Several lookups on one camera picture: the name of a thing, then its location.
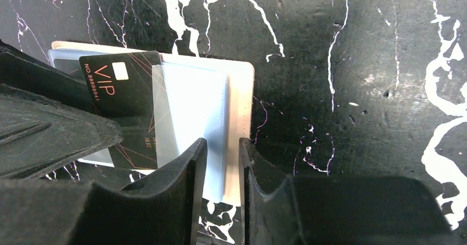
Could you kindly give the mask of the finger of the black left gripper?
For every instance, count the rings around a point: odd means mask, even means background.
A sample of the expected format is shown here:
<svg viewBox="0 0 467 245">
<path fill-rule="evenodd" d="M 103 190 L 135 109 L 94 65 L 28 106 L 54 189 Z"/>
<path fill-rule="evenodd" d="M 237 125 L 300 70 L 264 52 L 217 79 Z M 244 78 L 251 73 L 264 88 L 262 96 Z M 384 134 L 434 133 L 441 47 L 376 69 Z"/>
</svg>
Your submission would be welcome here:
<svg viewBox="0 0 467 245">
<path fill-rule="evenodd" d="M 1 43 L 2 178 L 40 178 L 122 140 L 84 81 Z"/>
</svg>

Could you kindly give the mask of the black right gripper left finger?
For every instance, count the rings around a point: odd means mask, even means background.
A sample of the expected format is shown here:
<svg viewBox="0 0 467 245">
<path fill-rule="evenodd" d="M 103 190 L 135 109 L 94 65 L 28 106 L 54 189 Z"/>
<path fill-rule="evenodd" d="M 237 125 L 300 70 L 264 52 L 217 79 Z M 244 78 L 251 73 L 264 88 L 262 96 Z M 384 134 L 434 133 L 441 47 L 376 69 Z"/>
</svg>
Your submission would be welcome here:
<svg viewBox="0 0 467 245">
<path fill-rule="evenodd" d="M 196 244 L 207 141 L 119 190 L 1 180 L 1 244 Z"/>
</svg>

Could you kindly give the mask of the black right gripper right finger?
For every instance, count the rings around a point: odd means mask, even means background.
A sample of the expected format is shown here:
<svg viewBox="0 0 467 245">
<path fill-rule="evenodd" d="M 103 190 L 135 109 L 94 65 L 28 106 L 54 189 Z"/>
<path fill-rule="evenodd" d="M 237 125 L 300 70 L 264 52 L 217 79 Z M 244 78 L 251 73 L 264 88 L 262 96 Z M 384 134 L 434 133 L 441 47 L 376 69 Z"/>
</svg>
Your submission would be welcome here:
<svg viewBox="0 0 467 245">
<path fill-rule="evenodd" d="M 400 176 L 287 175 L 239 140 L 245 244 L 459 244 L 429 189 Z"/>
</svg>

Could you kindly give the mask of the black VIP card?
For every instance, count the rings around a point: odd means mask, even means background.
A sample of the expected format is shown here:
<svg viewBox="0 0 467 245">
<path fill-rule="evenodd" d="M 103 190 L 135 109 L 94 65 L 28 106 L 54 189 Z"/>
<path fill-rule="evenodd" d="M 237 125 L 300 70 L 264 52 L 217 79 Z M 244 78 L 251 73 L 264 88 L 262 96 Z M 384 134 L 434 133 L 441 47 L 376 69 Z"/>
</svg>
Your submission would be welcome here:
<svg viewBox="0 0 467 245">
<path fill-rule="evenodd" d="M 78 60 L 74 59 L 54 59 L 53 66 L 72 77 L 84 80 L 85 76 Z"/>
<path fill-rule="evenodd" d="M 79 58 L 97 114 L 115 121 L 123 140 L 108 151 L 115 168 L 157 169 L 153 104 L 156 51 Z"/>
</svg>

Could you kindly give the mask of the beige card holder wallet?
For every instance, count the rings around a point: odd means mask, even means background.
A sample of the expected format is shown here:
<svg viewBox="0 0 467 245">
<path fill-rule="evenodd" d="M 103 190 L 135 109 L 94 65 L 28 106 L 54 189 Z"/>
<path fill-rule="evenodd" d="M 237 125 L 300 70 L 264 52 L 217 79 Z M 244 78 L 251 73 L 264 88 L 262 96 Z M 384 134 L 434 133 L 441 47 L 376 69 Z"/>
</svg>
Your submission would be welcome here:
<svg viewBox="0 0 467 245">
<path fill-rule="evenodd" d="M 143 52 L 130 48 L 56 41 L 48 55 L 79 60 L 82 56 Z M 235 141 L 249 136 L 254 68 L 248 62 L 159 53 L 153 66 L 153 104 L 157 169 L 185 151 L 196 139 L 208 145 L 203 197 L 236 203 Z M 109 148 L 82 162 L 114 167 Z M 154 170 L 135 170 L 149 174 Z"/>
</svg>

